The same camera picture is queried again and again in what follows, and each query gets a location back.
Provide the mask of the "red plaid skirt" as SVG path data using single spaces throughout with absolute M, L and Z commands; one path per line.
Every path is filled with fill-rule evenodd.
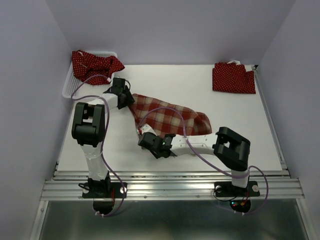
M 129 109 L 139 130 L 148 124 L 160 137 L 184 133 L 187 136 L 199 136 L 213 132 L 209 118 L 202 112 L 141 94 L 132 96 L 134 103 Z

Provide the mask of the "red polka dot skirt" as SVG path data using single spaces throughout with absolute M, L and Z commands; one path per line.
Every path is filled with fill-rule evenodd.
M 255 74 L 238 61 L 218 62 L 212 69 L 212 90 L 231 94 L 256 94 Z

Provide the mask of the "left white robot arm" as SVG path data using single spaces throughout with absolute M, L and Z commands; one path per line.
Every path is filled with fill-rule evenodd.
M 125 186 L 111 182 L 113 172 L 103 156 L 103 146 L 110 121 L 111 109 L 122 109 L 133 104 L 131 84 L 124 78 L 115 77 L 112 85 L 101 95 L 71 98 L 77 103 L 74 109 L 71 135 L 80 145 L 88 167 L 86 183 L 80 183 L 83 198 L 115 198 L 125 196 Z

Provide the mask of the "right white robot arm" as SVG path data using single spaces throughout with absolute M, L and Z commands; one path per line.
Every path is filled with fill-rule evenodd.
M 251 142 L 228 127 L 205 135 L 168 133 L 161 137 L 146 124 L 142 127 L 138 145 L 149 150 L 156 159 L 194 154 L 210 165 L 202 155 L 215 156 L 231 171 L 228 174 L 231 192 L 242 195 L 248 190 Z

